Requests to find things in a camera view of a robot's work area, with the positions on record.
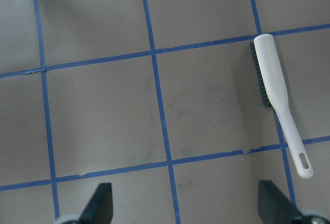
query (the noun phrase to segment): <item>tile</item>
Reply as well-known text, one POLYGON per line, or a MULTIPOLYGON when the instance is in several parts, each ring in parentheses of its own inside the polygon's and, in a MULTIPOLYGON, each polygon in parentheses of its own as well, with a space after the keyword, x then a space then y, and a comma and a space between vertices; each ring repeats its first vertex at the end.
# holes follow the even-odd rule
POLYGON ((37 68, 39 44, 33 0, 0 0, 0 73, 37 68))
POLYGON ((329 218, 330 142, 309 144, 305 145, 305 148, 314 169, 314 176, 307 180, 301 179, 295 172, 291 154, 287 149, 297 207, 318 211, 329 218))
POLYGON ((263 32, 330 23, 330 0, 256 0, 263 32))
POLYGON ((150 57, 49 71, 57 176, 165 161, 150 57))
POLYGON ((278 143, 248 42, 157 56, 172 157, 278 143))
POLYGON ((175 165, 182 224, 257 223, 258 180, 288 196, 280 150, 175 165))
POLYGON ((47 65, 150 49, 142 0, 39 0, 47 65))
POLYGON ((330 30, 276 37, 289 104, 302 139, 330 135, 330 30))
POLYGON ((0 223, 53 223, 50 185, 0 191, 0 223))
POLYGON ((59 183, 61 215, 81 213, 98 184, 108 182, 113 193, 111 224, 175 224, 167 167, 59 183))
POLYGON ((256 33, 250 0, 148 0, 157 48, 256 33))
POLYGON ((0 80, 0 185, 49 179, 41 75, 0 80))

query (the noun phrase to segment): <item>white brush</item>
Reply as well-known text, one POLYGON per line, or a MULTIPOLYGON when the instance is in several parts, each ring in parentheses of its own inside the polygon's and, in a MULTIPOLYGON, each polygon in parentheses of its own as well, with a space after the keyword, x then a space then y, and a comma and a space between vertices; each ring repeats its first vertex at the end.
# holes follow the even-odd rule
POLYGON ((313 168, 290 113, 288 92, 274 38, 270 34, 257 36, 254 39, 255 53, 253 45, 251 47, 262 102, 265 106, 273 106, 278 116, 298 175, 304 179, 311 178, 314 173, 313 168))

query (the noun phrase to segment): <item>blue tape line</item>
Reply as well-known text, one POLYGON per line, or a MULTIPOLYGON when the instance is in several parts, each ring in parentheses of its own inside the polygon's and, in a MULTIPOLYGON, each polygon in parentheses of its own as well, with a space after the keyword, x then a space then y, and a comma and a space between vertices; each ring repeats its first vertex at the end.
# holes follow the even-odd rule
POLYGON ((91 59, 91 60, 83 60, 83 61, 76 61, 76 62, 70 62, 70 63, 63 63, 63 64, 58 64, 58 65, 47 66, 45 68, 46 68, 47 71, 50 71, 50 70, 56 70, 56 69, 92 65, 92 64, 109 62, 109 61, 133 59, 133 58, 147 56, 147 55, 151 55, 151 51, 137 52, 137 53, 125 54, 125 55, 115 55, 115 56, 110 56, 110 57, 91 59))
POLYGON ((51 180, 41 180, 41 181, 26 182, 26 183, 20 183, 20 184, 4 185, 4 186, 0 186, 0 191, 29 188, 29 187, 35 187, 35 186, 41 186, 41 185, 48 185, 51 183, 52 183, 51 180))
POLYGON ((280 149, 282 151, 282 157, 283 157, 285 175, 286 175, 286 178, 287 178, 289 195, 290 195, 291 202, 294 205, 296 205, 294 189, 293 189, 293 183, 292 183, 292 177, 291 177, 290 166, 289 166, 289 161, 288 161, 288 155, 287 155, 286 146, 285 146, 285 143, 284 143, 283 131, 282 131, 282 127, 281 127, 281 124, 279 122, 279 119, 277 117, 277 114, 274 113, 274 115, 275 115, 275 120, 276 120, 276 129, 277 129, 278 139, 279 139, 279 143, 281 145, 280 149))
MULTIPOLYGON (((34 0, 35 15, 36 15, 36 24, 38 31, 38 40, 39 40, 39 53, 40 53, 40 67, 45 67, 45 53, 44 53, 44 43, 42 36, 41 28, 41 18, 39 10, 38 0, 34 0)), ((49 156, 49 167, 51 170, 51 181, 52 181, 52 191, 53 191, 53 203, 54 203, 54 214, 55 218, 59 218, 59 204, 57 196, 57 183, 56 183, 56 174, 55 174, 55 162, 54 162, 54 152, 53 152, 53 140, 52 140, 52 130, 51 130, 51 118, 48 102, 48 93, 47 93, 47 78, 46 71, 42 69, 41 71, 41 82, 42 82, 42 94, 43 94, 43 104, 45 112, 45 122, 46 122, 46 134, 47 134, 47 145, 48 145, 48 156, 49 156)))
POLYGON ((208 46, 214 46, 214 45, 220 45, 220 44, 226 44, 226 43, 248 41, 248 40, 254 39, 256 36, 257 35, 233 37, 233 38, 221 39, 221 40, 216 40, 216 41, 187 44, 187 45, 176 46, 176 47, 167 47, 167 48, 163 48, 163 49, 157 49, 157 50, 155 50, 155 53, 162 54, 162 53, 168 53, 168 52, 173 52, 173 51, 196 49, 198 47, 208 47, 208 46))
POLYGON ((148 1, 147 0, 142 0, 142 1, 143 1, 143 7, 144 7, 144 13, 145 13, 145 19, 146 19, 146 26, 147 26, 147 30, 148 30, 148 36, 149 36, 149 44, 150 44, 150 49, 152 51, 152 63, 153 63, 153 70, 154 70, 158 108, 159 108, 160 122, 161 122, 161 128, 162 128, 163 139, 164 139, 166 158, 167 158, 167 162, 168 162, 173 207, 174 207, 174 213, 175 213, 175 221, 176 221, 176 224, 180 224, 181 218, 180 218, 180 211, 179 211, 179 203, 178 203, 178 199, 177 199, 171 149, 170 149, 170 143, 169 143, 169 138, 168 138, 166 120, 165 120, 163 100, 162 100, 162 96, 161 96, 160 79, 159 79, 159 73, 158 73, 157 58, 156 58, 156 54, 155 54, 155 42, 154 42, 153 29, 152 29, 151 18, 150 18, 150 11, 149 11, 149 7, 148 7, 148 1))
POLYGON ((269 34, 272 34, 273 36, 282 36, 282 35, 289 35, 289 34, 302 33, 307 31, 321 30, 321 29, 329 29, 329 28, 330 28, 330 24, 321 24, 321 25, 301 27, 296 29, 273 31, 273 32, 269 32, 269 34))
POLYGON ((34 4, 34 7, 35 7, 37 32, 38 32, 38 40, 39 40, 40 66, 44 67, 45 66, 45 51, 44 51, 42 28, 41 28, 39 1, 38 0, 33 0, 33 4, 34 4))
POLYGON ((261 24, 260 24, 260 19, 259 19, 259 15, 258 15, 256 0, 250 0, 250 2, 251 2, 253 17, 254 17, 254 22, 256 24, 257 32, 258 32, 258 34, 261 34, 262 33, 261 24))
POLYGON ((270 150, 275 150, 275 149, 280 149, 280 148, 281 148, 280 144, 266 145, 266 146, 263 146, 263 147, 260 147, 260 148, 251 149, 246 154, 263 152, 263 151, 270 151, 270 150))
POLYGON ((14 76, 19 76, 19 75, 38 73, 38 72, 42 72, 44 70, 45 69, 43 69, 43 68, 33 68, 33 69, 27 69, 27 70, 10 72, 10 73, 2 73, 2 74, 0 74, 0 78, 9 78, 9 77, 14 77, 14 76))
POLYGON ((206 155, 200 155, 200 156, 194 156, 194 157, 188 157, 188 158, 174 159, 173 164, 174 165, 179 165, 179 164, 185 164, 185 163, 190 163, 190 162, 206 161, 206 160, 209 160, 209 159, 224 158, 224 157, 243 155, 243 154, 244 154, 244 152, 242 150, 235 150, 235 151, 232 151, 232 152, 206 154, 206 155))
POLYGON ((48 102, 46 72, 41 72, 41 82, 42 82, 43 104, 44 104, 45 121, 46 121, 46 134, 47 134, 48 156, 49 156, 49 165, 50 165, 49 167, 51 170, 51 180, 52 180, 54 212, 55 212, 55 218, 57 219, 57 218, 59 218, 60 214, 59 214, 59 204, 58 204, 58 197, 57 197, 57 184, 56 184, 56 174, 55 174, 51 117, 49 114, 50 108, 49 108, 49 102, 48 102))
POLYGON ((70 175, 70 176, 59 177, 59 178, 57 178, 57 182, 66 182, 66 181, 79 180, 79 179, 95 178, 95 177, 101 177, 101 176, 107 176, 107 175, 119 174, 119 173, 131 172, 131 171, 139 171, 139 170, 146 170, 146 169, 152 169, 152 168, 157 168, 157 167, 165 167, 167 165, 168 165, 168 163, 166 161, 163 161, 163 162, 156 162, 156 163, 150 163, 150 164, 139 165, 139 166, 129 166, 129 167, 123 167, 123 168, 117 168, 117 169, 111 169, 111 170, 95 171, 95 172, 89 172, 85 175, 70 175))
POLYGON ((154 42, 153 29, 152 29, 152 25, 151 25, 151 18, 150 18, 148 0, 142 0, 142 2, 143 2, 145 19, 146 19, 146 27, 147 27, 147 30, 148 30, 150 49, 154 50, 155 49, 155 42, 154 42))
MULTIPOLYGON (((302 33, 302 32, 313 31, 313 30, 329 29, 329 28, 330 28, 330 24, 323 24, 323 25, 302 27, 302 28, 297 28, 297 29, 273 31, 273 32, 270 32, 270 34, 272 34, 273 36, 282 36, 282 35, 289 35, 289 34, 302 33)), ((29 70, 23 70, 23 71, 2 73, 2 74, 0 74, 0 78, 8 78, 8 77, 14 77, 14 76, 19 76, 19 75, 25 75, 25 74, 33 73, 32 71, 42 72, 45 70, 50 71, 50 70, 57 70, 57 69, 64 69, 64 68, 71 68, 71 67, 79 67, 79 66, 92 65, 92 64, 115 61, 115 60, 137 58, 137 57, 148 56, 148 55, 152 55, 152 54, 163 54, 163 53, 174 52, 174 51, 197 49, 199 47, 208 47, 208 46, 215 46, 215 45, 226 44, 226 43, 249 41, 249 40, 253 40, 256 36, 257 36, 257 34, 249 35, 249 36, 242 36, 242 37, 233 37, 233 38, 221 39, 221 40, 216 40, 216 41, 187 44, 187 45, 181 45, 181 46, 175 46, 175 47, 166 47, 166 48, 162 48, 162 49, 156 49, 154 51, 144 51, 144 52, 125 54, 125 55, 116 55, 116 56, 110 56, 110 57, 105 57, 105 58, 63 63, 63 64, 52 65, 52 66, 47 66, 47 67, 43 67, 43 68, 35 68, 35 69, 29 69, 29 70)))
POLYGON ((324 141, 330 141, 330 135, 318 137, 318 138, 306 139, 306 140, 303 140, 303 143, 306 145, 306 144, 319 143, 319 142, 324 142, 324 141))

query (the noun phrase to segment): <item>floor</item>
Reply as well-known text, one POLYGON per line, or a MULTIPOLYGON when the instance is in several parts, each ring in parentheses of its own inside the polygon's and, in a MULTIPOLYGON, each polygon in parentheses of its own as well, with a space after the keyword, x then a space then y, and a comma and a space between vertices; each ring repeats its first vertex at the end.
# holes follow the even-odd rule
POLYGON ((113 224, 262 223, 257 183, 330 216, 330 0, 0 0, 0 223, 113 185, 113 224), (275 36, 315 175, 298 177, 249 42, 275 36))

